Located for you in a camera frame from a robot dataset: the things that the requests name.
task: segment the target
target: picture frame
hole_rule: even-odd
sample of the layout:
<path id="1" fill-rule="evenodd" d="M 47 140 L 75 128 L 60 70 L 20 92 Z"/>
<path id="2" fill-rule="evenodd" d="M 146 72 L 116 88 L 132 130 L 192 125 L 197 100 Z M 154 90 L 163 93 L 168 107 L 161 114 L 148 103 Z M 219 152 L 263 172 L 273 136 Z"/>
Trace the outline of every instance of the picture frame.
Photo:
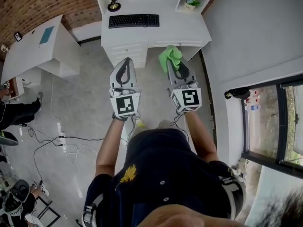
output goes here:
<path id="1" fill-rule="evenodd" d="M 19 42 L 20 40 L 22 40 L 22 35 L 19 32 L 16 32 L 14 34 L 15 39 L 17 40 L 17 42 Z"/>

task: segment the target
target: blue paper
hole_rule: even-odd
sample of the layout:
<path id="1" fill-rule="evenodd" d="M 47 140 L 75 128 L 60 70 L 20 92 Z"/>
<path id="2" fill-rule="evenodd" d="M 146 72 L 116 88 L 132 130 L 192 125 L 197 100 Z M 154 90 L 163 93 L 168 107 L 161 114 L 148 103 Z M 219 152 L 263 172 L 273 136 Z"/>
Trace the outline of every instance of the blue paper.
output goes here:
<path id="1" fill-rule="evenodd" d="M 51 33 L 53 31 L 53 28 L 54 26 L 45 29 L 39 44 L 44 44 L 48 42 L 49 37 L 51 36 Z"/>

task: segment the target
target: window frame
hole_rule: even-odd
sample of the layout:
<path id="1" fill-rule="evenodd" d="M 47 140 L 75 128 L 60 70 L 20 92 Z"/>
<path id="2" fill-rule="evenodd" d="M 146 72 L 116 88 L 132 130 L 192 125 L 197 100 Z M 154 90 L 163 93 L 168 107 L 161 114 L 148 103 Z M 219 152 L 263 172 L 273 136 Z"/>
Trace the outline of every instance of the window frame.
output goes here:
<path id="1" fill-rule="evenodd" d="M 276 158 L 271 158 L 250 151 L 250 134 L 249 134 L 249 114 L 245 110 L 244 100 L 241 100 L 242 115 L 243 115 L 243 131 L 244 131 L 244 145 L 241 157 L 257 164 L 269 167 L 279 172 L 298 177 L 303 179 L 303 166 L 295 163 L 284 161 L 287 147 L 287 127 L 288 127 L 288 111 L 287 111 L 287 98 L 285 88 L 289 86 L 303 85 L 303 74 L 273 80 L 265 83 L 256 84 L 253 86 L 245 87 L 249 90 L 257 89 L 267 86 L 276 86 L 278 108 L 279 108 L 279 137 Z"/>

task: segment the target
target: black keyboard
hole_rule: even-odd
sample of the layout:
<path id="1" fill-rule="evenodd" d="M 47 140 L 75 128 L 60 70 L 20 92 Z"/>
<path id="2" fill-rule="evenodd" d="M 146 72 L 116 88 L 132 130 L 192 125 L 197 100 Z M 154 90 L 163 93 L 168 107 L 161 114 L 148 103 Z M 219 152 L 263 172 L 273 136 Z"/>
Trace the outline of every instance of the black keyboard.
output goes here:
<path id="1" fill-rule="evenodd" d="M 129 14 L 110 16 L 108 28 L 159 26 L 158 14 Z"/>

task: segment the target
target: lamp base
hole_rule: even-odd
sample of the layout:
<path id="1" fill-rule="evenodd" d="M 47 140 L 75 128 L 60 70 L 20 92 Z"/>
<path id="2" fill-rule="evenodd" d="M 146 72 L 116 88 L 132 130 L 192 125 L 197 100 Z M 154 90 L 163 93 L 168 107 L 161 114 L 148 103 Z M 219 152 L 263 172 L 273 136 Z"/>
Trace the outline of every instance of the lamp base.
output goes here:
<path id="1" fill-rule="evenodd" d="M 111 3 L 111 4 L 109 4 L 108 7 L 107 7 L 108 11 L 110 11 L 110 12 L 116 12 L 116 11 L 118 11 L 120 8 L 121 8 L 121 4 L 118 3 L 118 2 L 115 2 L 114 4 Z"/>

